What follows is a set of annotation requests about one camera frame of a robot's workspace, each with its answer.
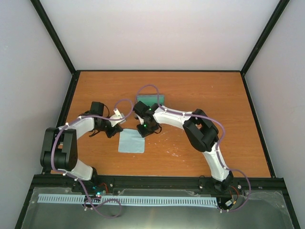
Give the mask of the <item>light blue cleaning cloth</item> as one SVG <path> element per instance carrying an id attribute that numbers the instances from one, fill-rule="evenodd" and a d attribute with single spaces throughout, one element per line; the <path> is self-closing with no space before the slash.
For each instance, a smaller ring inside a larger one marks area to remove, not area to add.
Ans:
<path id="1" fill-rule="evenodd" d="M 123 129 L 119 136 L 119 153 L 142 154 L 145 151 L 145 138 L 137 130 Z"/>

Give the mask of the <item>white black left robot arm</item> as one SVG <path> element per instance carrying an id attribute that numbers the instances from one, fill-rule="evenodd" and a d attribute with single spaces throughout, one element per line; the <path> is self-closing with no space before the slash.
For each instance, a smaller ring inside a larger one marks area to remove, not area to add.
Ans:
<path id="1" fill-rule="evenodd" d="M 124 114 L 115 108 L 112 116 L 103 116 L 105 105 L 92 102 L 90 110 L 80 114 L 75 121 L 45 131 L 40 163 L 46 172 L 56 171 L 76 180 L 89 192 L 98 189 L 96 169 L 78 158 L 77 140 L 91 132 L 91 136 L 105 132 L 108 138 L 122 132 L 120 123 L 126 121 Z"/>

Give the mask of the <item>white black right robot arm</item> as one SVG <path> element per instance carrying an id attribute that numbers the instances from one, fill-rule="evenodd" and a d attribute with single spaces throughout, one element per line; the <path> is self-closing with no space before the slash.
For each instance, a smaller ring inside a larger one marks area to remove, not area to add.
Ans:
<path id="1" fill-rule="evenodd" d="M 157 103 L 147 106 L 139 101 L 135 104 L 133 111 L 140 121 L 137 130 L 142 137 L 161 131 L 162 124 L 182 129 L 191 146 L 205 157 L 211 171 L 214 189 L 220 193 L 228 189 L 234 176 L 227 168 L 217 145 L 219 131 L 203 110 L 183 112 L 164 105 L 159 106 Z"/>

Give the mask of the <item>teal glasses case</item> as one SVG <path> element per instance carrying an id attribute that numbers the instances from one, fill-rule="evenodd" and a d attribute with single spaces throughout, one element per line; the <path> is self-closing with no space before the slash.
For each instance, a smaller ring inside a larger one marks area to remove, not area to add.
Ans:
<path id="1" fill-rule="evenodd" d="M 157 102 L 164 104 L 165 96 L 163 94 L 140 94 L 136 96 L 136 102 L 138 101 L 143 102 L 147 106 L 152 106 Z"/>

